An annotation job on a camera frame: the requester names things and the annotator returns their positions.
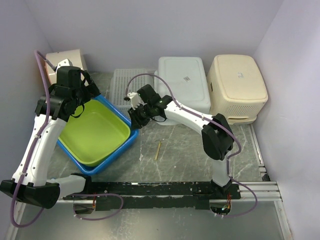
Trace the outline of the large white plastic tub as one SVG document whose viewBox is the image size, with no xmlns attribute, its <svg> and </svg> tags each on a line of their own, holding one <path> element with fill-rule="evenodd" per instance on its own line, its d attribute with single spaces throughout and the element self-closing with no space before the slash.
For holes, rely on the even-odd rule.
<svg viewBox="0 0 320 240">
<path fill-rule="evenodd" d="M 156 93 L 161 97 L 173 96 L 178 102 L 198 112 L 208 114 L 211 108 L 210 95 L 203 61 L 199 57 L 163 56 L 158 60 L 158 69 L 155 75 L 164 82 L 154 78 Z"/>
</svg>

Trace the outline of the beige perforated laundry basket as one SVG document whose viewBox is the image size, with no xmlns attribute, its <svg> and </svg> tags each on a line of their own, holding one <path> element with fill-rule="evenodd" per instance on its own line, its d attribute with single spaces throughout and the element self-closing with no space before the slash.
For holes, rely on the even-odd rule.
<svg viewBox="0 0 320 240">
<path fill-rule="evenodd" d="M 253 123 L 268 101 L 264 79 L 251 56 L 215 56 L 206 80 L 210 114 L 222 114 L 230 125 Z"/>
</svg>

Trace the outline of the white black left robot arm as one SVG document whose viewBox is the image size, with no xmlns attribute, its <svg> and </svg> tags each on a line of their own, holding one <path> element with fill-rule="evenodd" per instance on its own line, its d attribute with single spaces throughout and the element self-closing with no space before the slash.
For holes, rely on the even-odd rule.
<svg viewBox="0 0 320 240">
<path fill-rule="evenodd" d="M 19 167 L 8 180 L 2 180 L 0 190 L 14 201 L 44 209 L 52 208 L 60 197 L 76 193 L 89 199 L 94 192 L 87 178 L 72 174 L 65 180 L 48 180 L 49 162 L 58 138 L 75 111 L 100 95 L 86 70 L 76 66 L 61 66 L 56 70 L 56 83 L 37 101 L 33 131 Z"/>
</svg>

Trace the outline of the white perforated basket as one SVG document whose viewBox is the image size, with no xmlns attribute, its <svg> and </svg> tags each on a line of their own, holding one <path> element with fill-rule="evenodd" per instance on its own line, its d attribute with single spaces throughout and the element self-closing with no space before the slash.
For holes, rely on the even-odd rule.
<svg viewBox="0 0 320 240">
<path fill-rule="evenodd" d="M 147 73 L 145 68 L 118 68 L 113 72 L 113 77 L 110 83 L 108 100 L 130 120 L 128 110 L 131 108 L 130 101 L 125 101 L 126 88 L 134 76 Z M 150 84 L 154 87 L 154 80 L 149 75 L 142 75 L 135 78 L 129 85 L 128 92 L 137 92 L 140 88 Z"/>
</svg>

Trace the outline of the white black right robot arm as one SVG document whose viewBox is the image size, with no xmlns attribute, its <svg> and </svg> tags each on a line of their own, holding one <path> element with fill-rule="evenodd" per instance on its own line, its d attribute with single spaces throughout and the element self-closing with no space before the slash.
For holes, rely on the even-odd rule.
<svg viewBox="0 0 320 240">
<path fill-rule="evenodd" d="M 229 194 L 231 179 L 227 157 L 233 149 L 234 139 L 231 128 L 222 114 L 212 116 L 195 111 L 170 95 L 161 97 L 149 84 L 137 92 L 128 91 L 124 99 L 131 104 L 128 113 L 133 130 L 143 128 L 155 117 L 161 117 L 163 120 L 183 124 L 201 135 L 203 150 L 213 159 L 212 193 L 218 199 L 223 199 Z"/>
</svg>

